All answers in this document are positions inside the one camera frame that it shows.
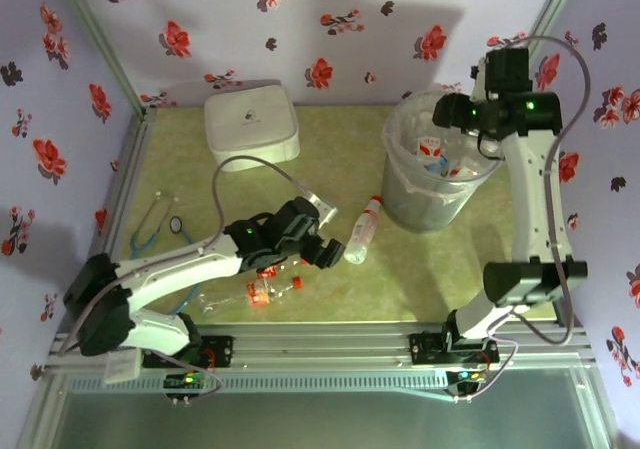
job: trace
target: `clear plastic bin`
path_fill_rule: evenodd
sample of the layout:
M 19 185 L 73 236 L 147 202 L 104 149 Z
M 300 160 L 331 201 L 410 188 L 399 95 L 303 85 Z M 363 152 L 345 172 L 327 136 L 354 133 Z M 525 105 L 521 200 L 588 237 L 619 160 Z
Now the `clear plastic bin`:
M 392 221 L 413 232 L 447 227 L 501 164 L 478 152 L 477 135 L 432 122 L 435 105 L 444 94 L 430 91 L 405 99 L 382 133 L 387 149 L 383 207 Z M 485 155 L 502 157 L 494 141 L 483 140 L 482 149 Z

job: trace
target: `floral wallpaper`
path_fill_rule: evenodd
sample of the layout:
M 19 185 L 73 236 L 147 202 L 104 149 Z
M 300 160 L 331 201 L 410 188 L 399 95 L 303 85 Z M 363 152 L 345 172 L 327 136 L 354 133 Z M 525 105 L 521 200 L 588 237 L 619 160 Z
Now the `floral wallpaper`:
M 530 32 L 546 0 L 520 1 L 88 0 L 149 107 L 274 82 L 299 104 L 397 103 L 433 82 L 469 91 L 470 65 Z
M 98 236 L 132 111 L 66 0 L 1 4 L 0 373 L 10 377 L 0 400 L 11 402 L 0 446 L 10 448 L 47 372 L 62 297 Z
M 563 142 L 560 182 L 569 236 L 589 279 L 573 291 L 616 415 L 619 447 L 640 447 L 640 66 L 633 47 L 637 0 L 569 0 L 554 35 L 576 47 L 590 72 L 589 105 Z M 567 122 L 582 98 L 582 73 L 560 46 L 546 44 L 538 89 L 560 96 Z

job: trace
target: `stethoscope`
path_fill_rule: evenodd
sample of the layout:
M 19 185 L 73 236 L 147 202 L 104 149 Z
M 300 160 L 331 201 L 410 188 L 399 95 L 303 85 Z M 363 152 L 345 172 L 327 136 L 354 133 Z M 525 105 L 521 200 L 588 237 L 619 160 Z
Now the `stethoscope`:
M 149 239 L 147 239 L 146 242 L 144 242 L 143 244 L 137 244 L 136 239 L 139 236 L 140 228 L 142 228 L 144 223 L 147 221 L 155 205 L 158 204 L 163 199 L 167 199 L 169 204 L 167 205 L 167 208 L 162 214 L 162 219 L 160 219 L 160 222 L 158 223 L 158 226 L 156 227 L 155 232 L 149 237 Z M 165 219 L 169 215 L 169 211 L 173 207 L 173 203 L 177 202 L 177 200 L 178 200 L 177 197 L 169 196 L 167 194 L 162 194 L 160 191 L 156 192 L 156 199 L 151 203 L 151 205 L 149 206 L 149 209 L 147 209 L 147 212 L 145 213 L 144 217 L 140 221 L 140 224 L 138 224 L 138 227 L 136 227 L 135 231 L 133 231 L 133 234 L 131 234 L 131 238 L 129 239 L 129 247 L 131 249 L 131 259 L 137 258 L 141 252 L 146 251 L 148 248 L 153 246 L 153 244 L 156 242 L 160 229 L 162 229 L 162 224 L 164 223 Z M 182 219 L 180 219 L 179 216 L 173 216 L 169 220 L 169 229 L 174 234 L 182 234 L 185 241 L 187 241 L 188 245 L 193 244 L 193 239 L 191 239 L 191 236 L 189 236 L 189 234 L 184 230 Z M 193 286 L 193 288 L 191 289 L 191 292 L 186 297 L 186 299 L 178 307 L 176 307 L 173 311 L 171 311 L 171 314 L 177 314 L 180 311 L 182 311 L 185 307 L 187 307 L 187 305 L 189 305 L 189 303 L 193 300 L 193 298 L 196 296 L 199 290 L 200 290 L 200 284 L 196 284 L 195 286 Z

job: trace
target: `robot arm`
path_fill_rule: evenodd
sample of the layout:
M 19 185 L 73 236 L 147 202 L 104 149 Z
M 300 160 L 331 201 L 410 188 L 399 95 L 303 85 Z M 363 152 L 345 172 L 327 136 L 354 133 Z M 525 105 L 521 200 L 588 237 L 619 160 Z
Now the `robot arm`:
M 74 319 L 109 283 L 129 274 L 133 277 L 115 286 L 90 312 L 78 333 L 82 354 L 94 356 L 125 346 L 171 355 L 198 345 L 199 335 L 188 315 L 159 314 L 144 307 L 199 282 L 264 269 L 293 254 L 320 268 L 332 267 L 344 246 L 332 239 L 324 247 L 317 231 L 335 213 L 316 196 L 298 197 L 276 214 L 228 225 L 213 245 L 205 240 L 160 256 L 119 263 L 106 254 L 91 257 L 64 297 Z M 198 255 L 182 257 L 193 253 Z
M 573 260 L 564 229 L 560 201 L 558 155 L 547 158 L 562 129 L 560 102 L 554 93 L 531 92 L 528 49 L 487 53 L 472 69 L 472 95 L 447 94 L 438 102 L 433 121 L 441 127 L 498 141 L 509 175 L 516 234 L 512 262 L 489 263 L 483 290 L 453 311 L 443 329 L 444 349 L 455 350 L 487 338 L 488 329 L 506 314 L 519 313 L 562 295 L 553 250 L 557 250 L 569 289 L 587 276 L 585 262 Z M 550 172 L 550 187 L 545 177 Z M 552 247 L 547 201 L 553 201 L 556 244 Z

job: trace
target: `white box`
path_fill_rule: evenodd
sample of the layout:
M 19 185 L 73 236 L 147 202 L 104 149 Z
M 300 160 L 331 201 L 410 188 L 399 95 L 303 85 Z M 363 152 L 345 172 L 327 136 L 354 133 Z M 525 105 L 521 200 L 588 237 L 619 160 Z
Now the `white box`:
M 298 119 L 282 86 L 211 96 L 204 104 L 204 124 L 209 148 L 218 164 L 238 155 L 276 163 L 300 154 Z M 259 165 L 239 160 L 222 170 L 241 171 Z

